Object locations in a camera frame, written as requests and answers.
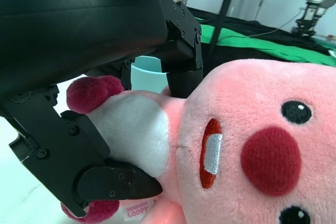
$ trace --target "cable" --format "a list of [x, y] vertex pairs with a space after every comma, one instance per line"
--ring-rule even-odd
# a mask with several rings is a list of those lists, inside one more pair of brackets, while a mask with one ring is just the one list
[[269, 31], [267, 33], [262, 33], [262, 34], [255, 34], [255, 35], [249, 35], [249, 36], [236, 36], [236, 35], [229, 35], [229, 36], [225, 36], [224, 38], [221, 38], [218, 40], [218, 42], [221, 42], [223, 39], [227, 39], [227, 38], [253, 38], [253, 37], [257, 37], [257, 36], [261, 36], [261, 35], [266, 35], [266, 34], [272, 34], [275, 33], [276, 31], [282, 29], [284, 26], [286, 26], [287, 24], [291, 23], [294, 19], [296, 19], [297, 16], [299, 16], [302, 11], [305, 10], [304, 8], [300, 8], [300, 11], [297, 15], [295, 15], [293, 18], [290, 19], [290, 21], [284, 23], [282, 26], [280, 26], [279, 28], [273, 30], [273, 31]]

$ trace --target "light blue cup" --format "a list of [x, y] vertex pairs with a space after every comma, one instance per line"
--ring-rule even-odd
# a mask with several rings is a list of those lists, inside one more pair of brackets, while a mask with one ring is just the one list
[[139, 56], [132, 64], [132, 90], [146, 90], [156, 93], [168, 85], [165, 73], [161, 72], [161, 61], [154, 57]]

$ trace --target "white floor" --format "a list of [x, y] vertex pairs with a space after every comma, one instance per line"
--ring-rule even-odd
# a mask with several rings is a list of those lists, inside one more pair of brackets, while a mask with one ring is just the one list
[[[59, 85], [58, 112], [67, 110], [65, 90], [70, 82]], [[8, 144], [16, 131], [0, 118], [0, 223], [1, 224], [75, 224], [60, 208], [59, 201], [19, 162]], [[124, 222], [121, 211], [103, 224]]]

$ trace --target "black pole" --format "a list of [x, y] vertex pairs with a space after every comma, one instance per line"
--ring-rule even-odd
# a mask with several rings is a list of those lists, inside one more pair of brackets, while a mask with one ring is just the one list
[[214, 33], [213, 33], [212, 38], [211, 38], [210, 47], [209, 47], [209, 50], [208, 50], [208, 53], [207, 53], [207, 59], [206, 60], [210, 60], [213, 57], [213, 54], [215, 52], [215, 48], [217, 46], [218, 37], [221, 33], [221, 29], [223, 27], [224, 19], [227, 16], [227, 12], [229, 10], [230, 3], [231, 3], [231, 0], [223, 0], [222, 7], [220, 8], [220, 11], [219, 11], [219, 14], [218, 14], [218, 19], [217, 19], [217, 23], [216, 23], [216, 26], [215, 26], [215, 30], [214, 30]]

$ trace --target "black cloth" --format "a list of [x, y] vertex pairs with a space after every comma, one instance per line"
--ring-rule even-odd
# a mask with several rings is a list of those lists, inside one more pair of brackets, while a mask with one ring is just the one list
[[[217, 14], [213, 14], [213, 13], [209, 13], [203, 10], [197, 10], [193, 8], [189, 8], [189, 10], [195, 17], [204, 19], [204, 20], [199, 21], [200, 24], [216, 26], [217, 17], [218, 17]], [[243, 34], [245, 36], [269, 33], [276, 29], [274, 27], [264, 26], [255, 20], [247, 21], [247, 20], [243, 20], [239, 18], [231, 18], [231, 17], [225, 18], [223, 28], [230, 29], [232, 31]], [[291, 34], [283, 30], [277, 30], [269, 34], [256, 36], [255, 38], [271, 41], [271, 42], [284, 45], [284, 46], [299, 47], [302, 49], [319, 52], [324, 55], [329, 55], [328, 49], [317, 44], [313, 39], [302, 38], [302, 37], [296, 36], [294, 34]]]
[[[210, 44], [202, 43], [202, 55], [206, 56], [209, 50]], [[203, 57], [204, 76], [208, 75], [211, 70], [219, 65], [241, 59], [265, 59], [265, 60], [278, 60], [288, 62], [287, 60], [266, 54], [253, 48], [240, 48], [240, 47], [226, 47], [217, 46], [211, 59]]]

